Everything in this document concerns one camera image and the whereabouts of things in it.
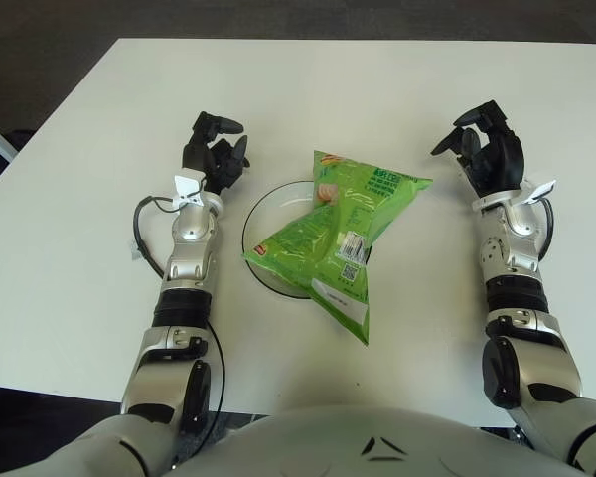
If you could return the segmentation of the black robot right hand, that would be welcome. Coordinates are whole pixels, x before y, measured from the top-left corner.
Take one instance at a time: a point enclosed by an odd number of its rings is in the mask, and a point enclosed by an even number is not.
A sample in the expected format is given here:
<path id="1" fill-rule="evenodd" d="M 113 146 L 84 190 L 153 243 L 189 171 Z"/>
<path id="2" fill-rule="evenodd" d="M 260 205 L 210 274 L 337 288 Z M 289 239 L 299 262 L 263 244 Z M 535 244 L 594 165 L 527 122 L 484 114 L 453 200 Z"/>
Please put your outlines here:
<path id="1" fill-rule="evenodd" d="M 432 149 L 433 156 L 448 150 L 456 154 L 478 198 L 520 188 L 522 144 L 494 100 L 463 113 L 453 125 L 454 129 Z"/>

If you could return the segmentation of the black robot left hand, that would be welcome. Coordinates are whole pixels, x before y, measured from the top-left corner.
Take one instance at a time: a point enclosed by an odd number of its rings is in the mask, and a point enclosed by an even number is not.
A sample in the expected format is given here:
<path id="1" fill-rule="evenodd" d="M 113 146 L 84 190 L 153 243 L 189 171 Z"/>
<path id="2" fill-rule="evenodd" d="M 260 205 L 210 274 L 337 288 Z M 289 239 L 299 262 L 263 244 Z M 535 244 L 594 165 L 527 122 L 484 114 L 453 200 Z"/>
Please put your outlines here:
<path id="1" fill-rule="evenodd" d="M 203 190 L 219 195 L 230 188 L 250 163 L 247 136 L 239 122 L 202 111 L 183 149 L 182 167 L 205 174 Z"/>

